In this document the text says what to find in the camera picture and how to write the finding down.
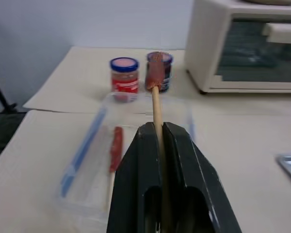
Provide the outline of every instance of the white wall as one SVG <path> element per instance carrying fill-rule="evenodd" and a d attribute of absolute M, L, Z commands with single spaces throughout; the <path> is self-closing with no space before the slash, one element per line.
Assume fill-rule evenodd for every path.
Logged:
<path fill-rule="evenodd" d="M 183 49 L 193 0 L 0 0 L 0 86 L 22 105 L 70 46 Z"/>

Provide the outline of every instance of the toaster oven door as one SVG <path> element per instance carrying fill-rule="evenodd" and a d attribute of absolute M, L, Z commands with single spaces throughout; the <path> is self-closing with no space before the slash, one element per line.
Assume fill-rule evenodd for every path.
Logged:
<path fill-rule="evenodd" d="M 291 23 L 233 21 L 211 88 L 291 89 Z"/>

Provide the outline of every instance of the dark floor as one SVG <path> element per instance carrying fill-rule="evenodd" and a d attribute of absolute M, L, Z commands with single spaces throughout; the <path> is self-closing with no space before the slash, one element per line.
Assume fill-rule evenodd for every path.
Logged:
<path fill-rule="evenodd" d="M 0 114 L 0 154 L 11 140 L 25 114 Z"/>

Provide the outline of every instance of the red label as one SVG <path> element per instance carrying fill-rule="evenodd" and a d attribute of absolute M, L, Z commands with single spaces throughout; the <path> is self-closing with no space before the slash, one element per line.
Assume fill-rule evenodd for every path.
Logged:
<path fill-rule="evenodd" d="M 136 78 L 129 81 L 112 79 L 112 91 L 138 93 L 138 79 Z"/>

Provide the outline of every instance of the oven window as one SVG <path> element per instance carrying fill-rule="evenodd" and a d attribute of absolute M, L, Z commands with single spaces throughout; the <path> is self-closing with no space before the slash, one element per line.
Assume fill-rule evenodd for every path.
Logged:
<path fill-rule="evenodd" d="M 267 42 L 264 25 L 232 22 L 216 72 L 223 82 L 291 83 L 291 44 Z"/>

